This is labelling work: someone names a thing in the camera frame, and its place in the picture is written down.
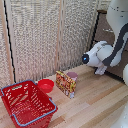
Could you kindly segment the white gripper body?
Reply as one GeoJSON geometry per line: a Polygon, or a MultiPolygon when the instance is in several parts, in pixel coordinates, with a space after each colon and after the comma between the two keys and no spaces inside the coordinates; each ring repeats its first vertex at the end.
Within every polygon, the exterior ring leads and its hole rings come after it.
{"type": "Polygon", "coordinates": [[[96,75],[103,75],[106,71],[107,67],[106,66],[100,66],[96,69],[95,74],[96,75]]]}

